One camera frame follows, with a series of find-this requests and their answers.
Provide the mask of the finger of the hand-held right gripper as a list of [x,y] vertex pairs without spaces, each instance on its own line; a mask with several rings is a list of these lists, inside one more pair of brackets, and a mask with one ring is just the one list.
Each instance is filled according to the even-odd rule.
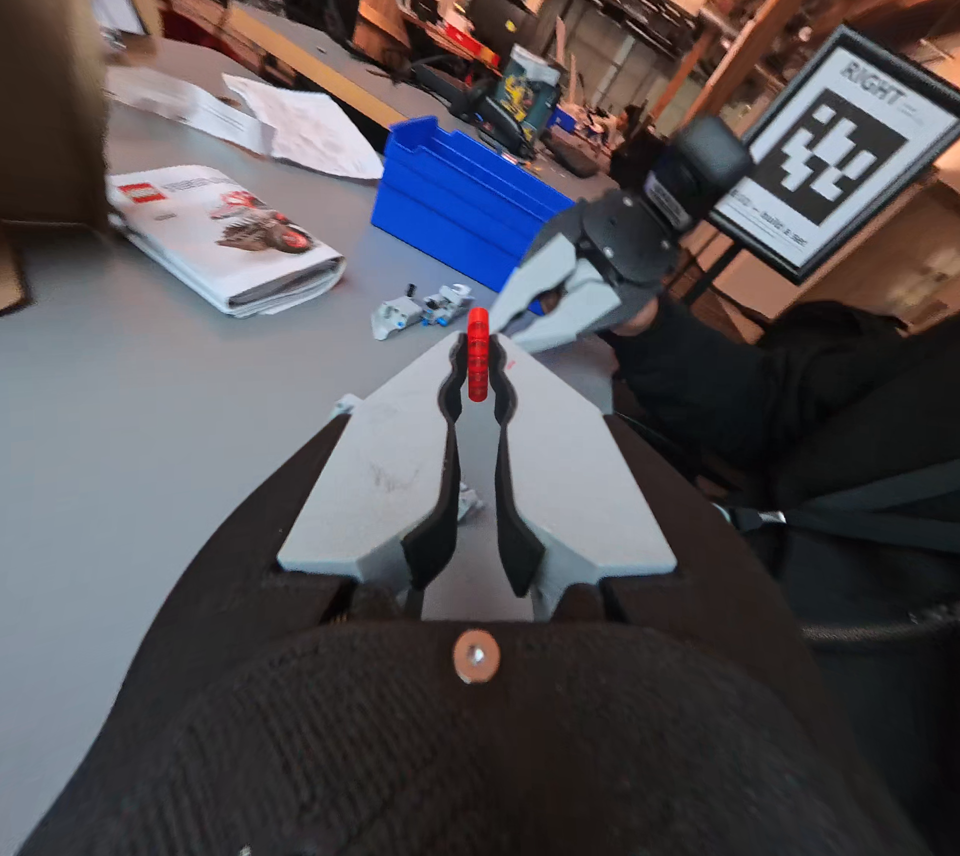
[[552,236],[510,274],[489,309],[489,332],[507,326],[549,292],[562,289],[577,268],[578,254],[566,236]]
[[542,316],[513,334],[513,342],[531,355],[576,342],[621,307],[618,294],[596,269],[574,270],[562,286],[535,300]]

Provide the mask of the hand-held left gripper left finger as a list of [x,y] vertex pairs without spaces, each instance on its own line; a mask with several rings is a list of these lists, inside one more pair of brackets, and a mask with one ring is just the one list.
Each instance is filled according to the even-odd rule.
[[449,334],[336,419],[278,566],[395,596],[425,591],[457,544],[459,416],[460,336]]

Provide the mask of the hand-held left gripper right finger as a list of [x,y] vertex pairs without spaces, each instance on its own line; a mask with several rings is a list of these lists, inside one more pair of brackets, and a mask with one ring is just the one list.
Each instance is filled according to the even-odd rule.
[[535,622],[571,586],[672,574],[677,558],[604,414],[506,336],[490,340],[499,558]]

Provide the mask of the red toy brick beam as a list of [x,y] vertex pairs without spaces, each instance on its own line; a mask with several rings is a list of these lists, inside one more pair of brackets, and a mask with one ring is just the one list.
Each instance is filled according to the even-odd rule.
[[470,309],[465,344],[467,396],[474,403],[482,403],[489,391],[490,326],[486,309]]

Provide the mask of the toy brick claw piece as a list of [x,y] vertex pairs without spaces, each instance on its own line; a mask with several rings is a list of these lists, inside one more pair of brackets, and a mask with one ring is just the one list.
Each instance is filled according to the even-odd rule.
[[[336,418],[341,415],[350,416],[357,406],[359,406],[364,400],[352,393],[347,393],[342,395],[334,404],[331,409],[329,418]],[[470,518],[472,515],[477,514],[484,508],[484,503],[480,499],[477,492],[466,485],[464,481],[459,483],[459,494],[458,494],[458,523],[463,523],[465,520]]]

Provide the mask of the grey toy brick assembly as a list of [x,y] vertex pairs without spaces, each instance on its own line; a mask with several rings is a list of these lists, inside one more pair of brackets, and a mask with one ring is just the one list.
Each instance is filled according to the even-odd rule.
[[383,342],[417,325],[446,329],[466,314],[473,303],[472,288],[460,283],[441,286],[438,292],[423,298],[415,295],[407,299],[404,294],[382,302],[371,314],[371,334],[376,341]]

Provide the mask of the person's right forearm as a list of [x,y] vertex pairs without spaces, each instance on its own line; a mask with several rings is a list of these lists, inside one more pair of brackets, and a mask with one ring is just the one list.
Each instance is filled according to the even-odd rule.
[[736,343],[661,298],[636,334],[605,334],[637,402],[674,441],[808,499],[958,459],[958,316],[918,334]]

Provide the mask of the person's right hand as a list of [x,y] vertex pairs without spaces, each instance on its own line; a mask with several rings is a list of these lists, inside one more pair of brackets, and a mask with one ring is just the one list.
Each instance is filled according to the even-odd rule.
[[643,334],[653,325],[659,314],[660,307],[661,297],[657,295],[629,320],[612,326],[608,330],[609,334],[622,339],[635,338]]

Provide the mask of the blue plastic bin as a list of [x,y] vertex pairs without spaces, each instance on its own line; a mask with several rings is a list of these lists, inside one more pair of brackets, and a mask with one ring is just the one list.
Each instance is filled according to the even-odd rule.
[[470,135],[421,117],[390,129],[370,222],[498,293],[572,203]]

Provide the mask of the black handheld scanner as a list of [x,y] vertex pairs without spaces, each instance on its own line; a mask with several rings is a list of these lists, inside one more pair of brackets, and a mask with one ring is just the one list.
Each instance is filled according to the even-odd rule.
[[521,123],[497,101],[491,79],[469,85],[428,60],[414,62],[412,74],[422,90],[445,103],[450,115],[486,133],[509,154],[524,160],[534,158],[534,142]]

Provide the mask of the yellow black printed box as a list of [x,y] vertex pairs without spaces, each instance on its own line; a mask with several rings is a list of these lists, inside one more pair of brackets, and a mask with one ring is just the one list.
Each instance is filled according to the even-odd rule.
[[493,101],[533,141],[558,105],[564,74],[562,65],[514,44]]

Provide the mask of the framed marker sign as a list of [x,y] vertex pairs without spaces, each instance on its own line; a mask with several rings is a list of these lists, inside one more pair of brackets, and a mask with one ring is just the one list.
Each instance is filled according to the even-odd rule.
[[743,137],[752,169],[708,221],[799,285],[958,134],[953,83],[843,24]]

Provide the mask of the printed white paper sheet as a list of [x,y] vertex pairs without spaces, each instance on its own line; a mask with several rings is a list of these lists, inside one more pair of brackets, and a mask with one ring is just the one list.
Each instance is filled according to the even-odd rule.
[[224,86],[265,125],[270,157],[335,178],[378,182],[380,155],[329,95],[224,74]]

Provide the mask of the instruction booklet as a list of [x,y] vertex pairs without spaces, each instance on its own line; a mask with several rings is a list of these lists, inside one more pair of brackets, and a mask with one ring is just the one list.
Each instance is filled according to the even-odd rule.
[[217,169],[114,173],[105,188],[117,231],[228,317],[283,312],[344,275],[340,252]]

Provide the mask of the opened cardboard box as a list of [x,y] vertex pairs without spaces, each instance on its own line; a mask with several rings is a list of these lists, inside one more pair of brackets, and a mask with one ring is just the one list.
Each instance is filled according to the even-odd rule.
[[1,0],[2,315],[30,302],[9,226],[109,226],[106,47],[90,0]]

